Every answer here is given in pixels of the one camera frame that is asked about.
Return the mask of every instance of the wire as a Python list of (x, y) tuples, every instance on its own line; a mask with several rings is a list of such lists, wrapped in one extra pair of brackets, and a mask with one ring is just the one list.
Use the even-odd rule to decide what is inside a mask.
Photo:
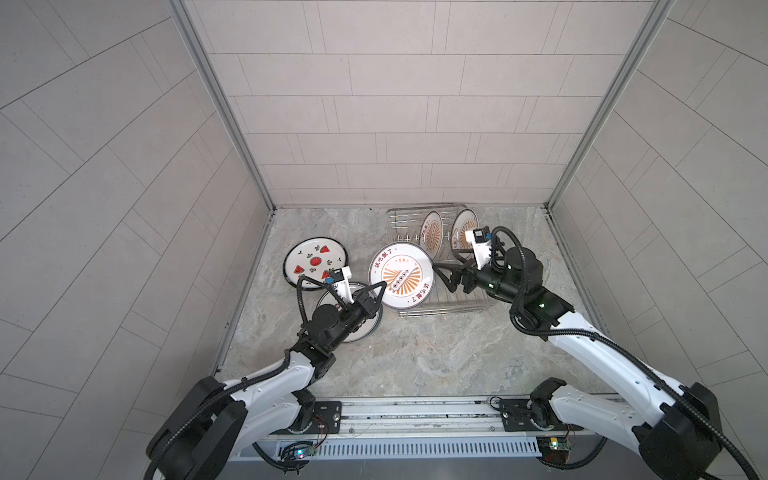
[(558, 470), (575, 470), (576, 468), (581, 468), (586, 464), (588, 464), (589, 462), (591, 462), (592, 460), (594, 460), (595, 457), (597, 457), (598, 454), (600, 453), (600, 450), (603, 449), (603, 447), (605, 446), (605, 442), (607, 441), (608, 439), (606, 439), (605, 437), (601, 438), (597, 446), (594, 447), (594, 450), (592, 450), (589, 455), (582, 458), (578, 462), (558, 464), (558, 463), (547, 462), (546, 460), (540, 457), (537, 457), (536, 459), (540, 461), (542, 464), (548, 467), (557, 468)]
[(146, 472), (144, 472), (144, 480), (152, 480), (152, 477), (154, 476), (154, 471), (157, 470), (157, 466), (160, 464), (160, 460), (162, 460), (162, 458), (168, 453), (168, 450), (170, 450), (170, 447), (174, 444), (174, 442), (176, 442), (179, 439), (179, 437), (181, 437), (181, 435), (184, 432), (186, 432), (192, 426), (192, 424), (194, 424), (201, 416), (208, 413), (209, 410), (213, 408), (221, 399), (228, 397), (229, 395), (235, 392), (246, 389), (251, 385), (255, 385), (257, 383), (271, 379), (274, 376), (277, 376), (283, 370), (287, 369), (289, 364), (290, 364), (290, 350), (286, 349), (285, 359), (283, 360), (283, 363), (281, 363), (276, 369), (267, 373), (263, 373), (262, 375), (255, 376), (252, 379), (243, 380), (240, 383), (237, 383), (236, 385), (233, 385), (228, 389), (224, 389), (223, 391), (209, 398), (201, 406), (197, 407), (197, 410), (195, 410), (195, 412), (189, 416), (187, 421), (182, 423), (181, 427), (179, 427), (179, 429), (168, 438), (168, 440), (163, 444), (163, 446), (157, 449), (155, 453), (151, 456), (149, 466), (147, 467)]
[(602, 334), (598, 332), (591, 332), (589, 330), (585, 329), (549, 329), (544, 331), (538, 331), (538, 330), (530, 330), (525, 328), (523, 325), (520, 324), (518, 319), (518, 314), (521, 314), (522, 316), (527, 316), (526, 312), (523, 312), (521, 310), (521, 305), (523, 305), (523, 300), (525, 297), (526, 289), (528, 288), (528, 263), (525, 259), (525, 252), (523, 251), (523, 247), (520, 244), (520, 240), (515, 236), (514, 233), (512, 233), (511, 230), (509, 230), (507, 227), (496, 227), (491, 232), (491, 240), (493, 241), (495, 235), (497, 232), (503, 232), (507, 236), (509, 236), (512, 239), (512, 243), (515, 244), (515, 248), (517, 248), (519, 254), (520, 254), (520, 263), (521, 263), (521, 269), (522, 269), (522, 279), (520, 282), (520, 291), (517, 296), (515, 296), (515, 301), (512, 303), (512, 307), (509, 309), (509, 319), (511, 320), (512, 324), (515, 326), (515, 328), (525, 335), (530, 336), (561, 336), (561, 335), (576, 335), (576, 336), (584, 336), (591, 340), (603, 343), (604, 345), (607, 345), (611, 347), (612, 349), (616, 350), (616, 352), (620, 353), (624, 358), (629, 360), (633, 365), (635, 365), (642, 373), (645, 374), (645, 376), (650, 379), (656, 387), (664, 391), (666, 394), (668, 394), (672, 399), (676, 402), (676, 404), (679, 405), (679, 407), (687, 412), (690, 416), (692, 416), (696, 422), (699, 423), (707, 432), (709, 432), (716, 440), (717, 442), (724, 447), (728, 453), (733, 456), (733, 459), (736, 460), (736, 463), (739, 464), (741, 469), (746, 474), (747, 478), (749, 480), (759, 480), (759, 477), (757, 476), (757, 473), (755, 473), (754, 468), (752, 465), (750, 465), (749, 461), (746, 460), (744, 455), (742, 455), (741, 452), (739, 452), (739, 449), (725, 436), (723, 433), (710, 422), (710, 420), (701, 412), (694, 407), (693, 404), (688, 402), (683, 396), (677, 393), (675, 389), (673, 389), (671, 386), (669, 386), (665, 381), (663, 381), (656, 373), (645, 363), (640, 361), (636, 356), (632, 355), (630, 352), (628, 352), (626, 349), (624, 349), (622, 346), (614, 342), (613, 340), (609, 339), (606, 336), (603, 336)]

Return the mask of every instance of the marble floor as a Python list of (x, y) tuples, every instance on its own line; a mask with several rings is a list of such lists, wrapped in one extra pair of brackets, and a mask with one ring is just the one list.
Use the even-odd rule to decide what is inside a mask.
[[(481, 225), (510, 227), (545, 267), (544, 285), (584, 312), (576, 287), (540, 207), (474, 208)], [(295, 289), (283, 278), (288, 250), (310, 237), (331, 237), (349, 253), (353, 280), (366, 281), (372, 256), (389, 243), (386, 209), (281, 209), (237, 324), (220, 379), (240, 378), (283, 358), (301, 321)], [(307, 292), (307, 313), (321, 293)], [(508, 305), (475, 313), (402, 318), (384, 307), (379, 328), (343, 344), (336, 363), (310, 390), (333, 396), (528, 394), (550, 376), (590, 393), (611, 388), (576, 359), (524, 336)]]

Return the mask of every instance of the white plate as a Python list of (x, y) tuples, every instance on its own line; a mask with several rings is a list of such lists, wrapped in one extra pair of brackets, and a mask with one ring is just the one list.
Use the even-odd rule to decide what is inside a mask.
[(382, 303), (395, 310), (407, 310), (426, 300), (435, 274), (432, 260), (418, 245), (398, 242), (387, 245), (371, 261), (371, 285), (385, 280)]
[[(362, 283), (357, 282), (349, 282), (349, 289), (352, 290), (352, 293), (355, 293), (357, 290), (360, 290), (364, 288), (365, 285)], [(341, 307), (338, 303), (336, 303), (336, 299), (333, 298), (333, 295), (330, 294), (330, 292), (325, 292), (323, 296), (320, 297), (320, 301), (317, 303), (317, 306), (321, 305), (335, 305), (336, 308), (341, 311)], [(376, 330), (376, 327), (379, 326), (379, 321), (382, 318), (382, 310), (379, 309), (379, 312), (376, 314), (375, 317), (372, 319), (365, 319), (362, 322), (362, 325), (360, 325), (360, 328), (357, 329), (356, 332), (352, 332), (349, 334), (348, 337), (346, 337), (346, 340), (344, 340), (342, 343), (352, 343), (356, 342), (360, 339), (362, 339), (365, 336), (370, 335), (371, 333)]]
[[(310, 238), (296, 245), (286, 255), (283, 261), (283, 275), (293, 286), (299, 281), (299, 275), (325, 280), (330, 276), (328, 270), (346, 266), (346, 260), (346, 249), (333, 238)], [(305, 290), (321, 288), (309, 282), (304, 282), (301, 286)]]
[(453, 222), (451, 227), (451, 248), (453, 250), (466, 250), (472, 248), (464, 236), (467, 230), (474, 230), (478, 227), (478, 217), (470, 209), (462, 210)]
[(437, 257), (442, 245), (442, 218), (437, 212), (429, 212), (419, 231), (419, 246), (431, 257)]

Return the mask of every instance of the wire rack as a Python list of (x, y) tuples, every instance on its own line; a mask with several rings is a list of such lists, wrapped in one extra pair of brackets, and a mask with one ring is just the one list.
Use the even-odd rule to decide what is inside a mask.
[[(419, 233), (424, 219), (431, 212), (437, 212), (442, 218), (442, 239), (437, 256), (433, 259), (440, 263), (456, 263), (451, 253), (451, 227), (462, 210), (463, 204), (428, 205), (426, 207), (390, 208), (387, 210), (389, 239), (394, 242), (410, 242), (419, 244)], [(449, 313), (478, 312), (491, 305), (491, 299), (480, 289), (470, 294), (462, 292), (461, 286), (455, 293), (450, 293), (442, 281), (435, 276), (434, 287), (429, 297), (420, 305), (409, 310), (398, 311), (400, 316), (435, 316)]]

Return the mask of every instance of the tile wall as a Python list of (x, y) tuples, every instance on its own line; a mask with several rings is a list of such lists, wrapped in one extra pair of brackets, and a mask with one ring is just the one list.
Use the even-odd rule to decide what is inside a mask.
[(162, 0), (0, 2), (0, 477), (139, 478), (267, 208)]
[(766, 20), (762, 0), (678, 0), (554, 209), (611, 335), (715, 392), (763, 476)]
[(651, 5), (185, 4), (279, 205), (543, 203)]

